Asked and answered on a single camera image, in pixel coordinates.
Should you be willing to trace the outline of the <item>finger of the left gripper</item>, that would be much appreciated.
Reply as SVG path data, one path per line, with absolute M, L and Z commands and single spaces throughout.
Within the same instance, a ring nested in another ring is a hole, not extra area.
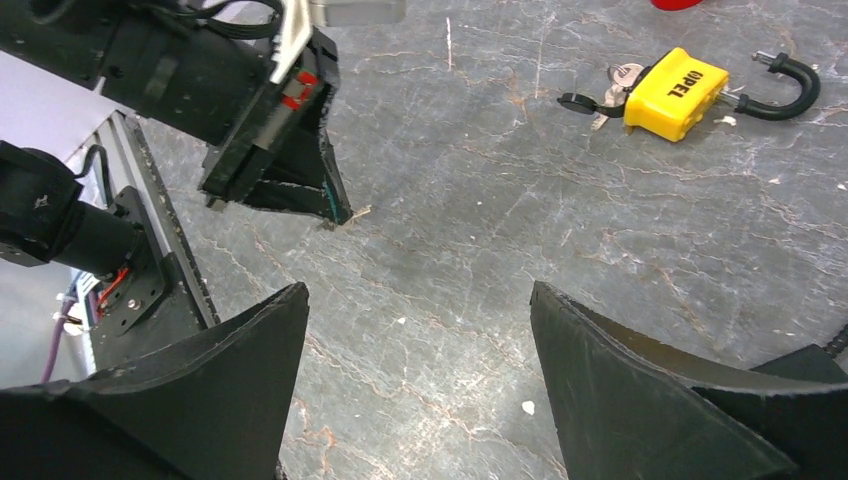
M 238 176 L 238 202 L 258 210 L 309 215 L 334 225 L 353 216 L 327 132 L 332 101 L 279 106 L 253 140 Z

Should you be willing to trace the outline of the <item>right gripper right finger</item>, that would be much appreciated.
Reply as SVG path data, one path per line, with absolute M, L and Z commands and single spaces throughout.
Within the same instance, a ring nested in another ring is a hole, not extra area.
M 531 326 L 573 479 L 843 479 L 847 334 L 750 369 L 679 350 L 536 282 Z

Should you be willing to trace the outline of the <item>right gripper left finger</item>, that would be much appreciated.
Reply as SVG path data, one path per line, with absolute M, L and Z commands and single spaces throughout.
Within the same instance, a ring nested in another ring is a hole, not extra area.
M 279 479 L 309 316 L 289 285 L 85 380 L 1 393 L 5 479 Z

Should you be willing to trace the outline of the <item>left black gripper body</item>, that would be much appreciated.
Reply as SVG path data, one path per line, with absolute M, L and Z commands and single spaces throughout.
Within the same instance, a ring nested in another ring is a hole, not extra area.
M 340 85 L 338 51 L 319 30 L 280 84 L 267 82 L 203 162 L 210 206 L 339 206 L 342 180 L 327 121 Z

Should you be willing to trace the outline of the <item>yellow black padlock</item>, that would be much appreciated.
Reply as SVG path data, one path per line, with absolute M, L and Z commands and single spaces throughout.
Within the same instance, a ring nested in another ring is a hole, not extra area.
M 752 59 L 766 65 L 771 74 L 795 80 L 800 87 L 798 97 L 787 104 L 772 105 L 747 94 L 731 93 L 726 90 L 728 71 L 676 47 L 655 63 L 644 66 L 645 71 L 627 99 L 624 115 L 616 119 L 629 131 L 640 128 L 678 142 L 719 101 L 731 104 L 737 114 L 771 122 L 794 119 L 815 104 L 821 92 L 821 80 L 811 66 L 786 53 L 771 55 L 758 51 Z M 600 102 L 573 92 L 557 99 L 563 108 L 584 115 L 596 114 Z

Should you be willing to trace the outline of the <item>metal key bunch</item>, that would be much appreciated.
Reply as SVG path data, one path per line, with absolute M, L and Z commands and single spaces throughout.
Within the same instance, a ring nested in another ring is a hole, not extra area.
M 645 67 L 638 63 L 613 65 L 607 69 L 610 86 L 590 125 L 592 132 L 600 130 L 610 118 L 621 118 L 624 115 L 627 99 L 644 71 Z

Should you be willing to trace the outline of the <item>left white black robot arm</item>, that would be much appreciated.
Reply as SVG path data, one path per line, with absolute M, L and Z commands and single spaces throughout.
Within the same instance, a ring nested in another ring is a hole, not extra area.
M 270 1 L 261 23 L 220 19 L 225 2 L 5 1 L 1 49 L 204 141 L 209 206 L 313 216 L 353 211 L 326 121 L 339 83 L 334 42 L 305 1 Z M 78 175 L 47 153 L 1 145 L 1 245 L 11 262 L 135 270 L 144 228 L 79 199 Z

